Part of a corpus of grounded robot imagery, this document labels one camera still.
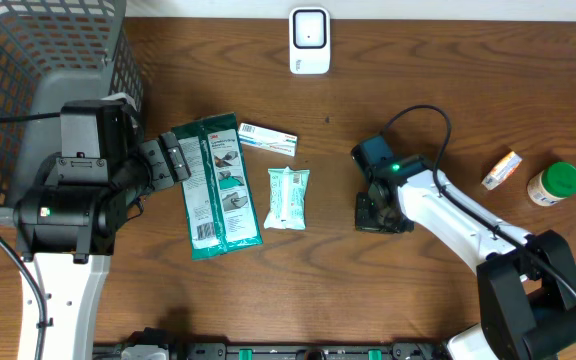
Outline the teal snack packet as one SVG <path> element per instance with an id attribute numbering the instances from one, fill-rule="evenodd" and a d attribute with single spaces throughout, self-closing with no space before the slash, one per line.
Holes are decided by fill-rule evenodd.
<path id="1" fill-rule="evenodd" d="M 268 170 L 270 178 L 270 206 L 264 228 L 304 230 L 305 195 L 309 170 L 275 168 Z"/>

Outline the white green box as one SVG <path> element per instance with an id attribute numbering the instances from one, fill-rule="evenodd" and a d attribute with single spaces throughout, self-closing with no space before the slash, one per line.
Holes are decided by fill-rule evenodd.
<path id="1" fill-rule="evenodd" d="M 268 128 L 241 123 L 238 129 L 240 142 L 255 148 L 294 157 L 298 137 Z"/>

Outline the large green box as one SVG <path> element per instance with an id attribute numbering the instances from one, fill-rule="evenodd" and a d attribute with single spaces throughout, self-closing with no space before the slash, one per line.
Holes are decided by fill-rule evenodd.
<path id="1" fill-rule="evenodd" d="M 190 169 L 182 194 L 192 258 L 261 245 L 236 115 L 202 118 L 172 132 Z"/>

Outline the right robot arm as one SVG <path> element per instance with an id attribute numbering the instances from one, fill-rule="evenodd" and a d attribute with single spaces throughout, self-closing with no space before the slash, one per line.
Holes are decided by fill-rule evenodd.
<path id="1" fill-rule="evenodd" d="M 351 156 L 369 185 L 357 195 L 357 230 L 399 234 L 420 225 L 476 276 L 480 322 L 445 341 L 445 358 L 554 359 L 576 344 L 576 262 L 561 235 L 505 222 L 423 156 L 394 155 L 380 135 Z"/>

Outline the orange small box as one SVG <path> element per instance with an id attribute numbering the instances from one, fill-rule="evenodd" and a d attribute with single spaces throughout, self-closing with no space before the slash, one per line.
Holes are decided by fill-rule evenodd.
<path id="1" fill-rule="evenodd" d="M 522 157 L 511 151 L 500 159 L 482 180 L 482 185 L 487 190 L 493 190 L 501 185 L 522 162 Z"/>

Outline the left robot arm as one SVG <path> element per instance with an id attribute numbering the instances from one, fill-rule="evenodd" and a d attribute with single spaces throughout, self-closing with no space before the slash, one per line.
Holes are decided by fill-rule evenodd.
<path id="1" fill-rule="evenodd" d="M 191 176 L 171 132 L 145 140 L 128 100 L 77 100 L 60 110 L 61 149 L 17 202 L 23 286 L 18 356 L 89 359 L 118 231 L 143 197 Z"/>

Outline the green lid jar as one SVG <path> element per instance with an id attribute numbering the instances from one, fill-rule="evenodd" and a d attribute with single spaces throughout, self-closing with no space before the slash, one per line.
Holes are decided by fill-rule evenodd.
<path id="1" fill-rule="evenodd" d="M 527 184 L 529 199 L 542 207 L 553 206 L 576 194 L 576 167 L 556 162 L 535 175 Z"/>

